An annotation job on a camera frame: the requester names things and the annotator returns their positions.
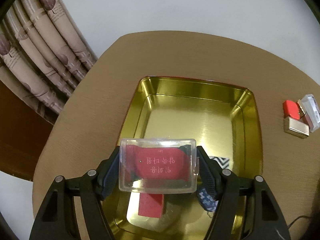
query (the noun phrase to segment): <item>clear plastic box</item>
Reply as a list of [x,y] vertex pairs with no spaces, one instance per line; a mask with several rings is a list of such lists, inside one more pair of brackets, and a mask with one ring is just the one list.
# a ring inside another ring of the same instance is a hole
[[310,132],[314,132],[320,127],[319,106],[313,94],[305,95],[301,102],[307,111],[305,120],[309,125]]
[[194,139],[122,139],[121,191],[178,194],[196,191],[198,166]]

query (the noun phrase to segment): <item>wooden table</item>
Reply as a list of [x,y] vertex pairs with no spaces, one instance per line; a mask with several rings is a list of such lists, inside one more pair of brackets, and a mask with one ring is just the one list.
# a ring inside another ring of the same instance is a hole
[[[309,93],[320,98],[320,86],[285,60],[249,44],[201,33],[157,31],[119,38],[67,102],[36,167],[35,215],[57,175],[78,177],[108,158],[135,88],[148,75],[249,88],[260,117],[263,176],[287,223],[311,213],[319,179],[320,131],[304,140],[284,133],[282,102]],[[83,217],[78,223],[83,239],[88,239]],[[303,220],[292,226],[293,240],[305,226]]]

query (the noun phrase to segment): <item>wire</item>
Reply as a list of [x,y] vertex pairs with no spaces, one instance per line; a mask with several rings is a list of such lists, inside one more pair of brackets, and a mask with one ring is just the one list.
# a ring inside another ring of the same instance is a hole
[[306,219],[311,219],[312,217],[309,216],[298,216],[295,220],[293,220],[289,225],[288,225],[288,229],[300,218],[306,218]]

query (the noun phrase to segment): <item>silver screw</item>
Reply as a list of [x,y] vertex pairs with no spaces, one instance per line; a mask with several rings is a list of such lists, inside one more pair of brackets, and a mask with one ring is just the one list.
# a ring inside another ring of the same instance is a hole
[[56,182],[61,182],[63,180],[63,177],[62,176],[57,176],[54,180]]
[[231,170],[224,169],[224,170],[222,171],[222,174],[224,174],[224,175],[226,175],[226,176],[229,176],[229,175],[231,175]]
[[263,182],[263,177],[257,176],[257,177],[256,177],[256,181],[258,181],[258,182]]
[[89,176],[94,176],[94,175],[96,175],[97,174],[97,171],[96,170],[89,170],[88,171],[88,175]]

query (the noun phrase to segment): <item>curtain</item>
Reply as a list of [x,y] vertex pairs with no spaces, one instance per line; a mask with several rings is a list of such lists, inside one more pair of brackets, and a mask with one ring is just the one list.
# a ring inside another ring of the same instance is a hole
[[0,81],[50,123],[95,63],[59,0],[16,0],[0,23]]

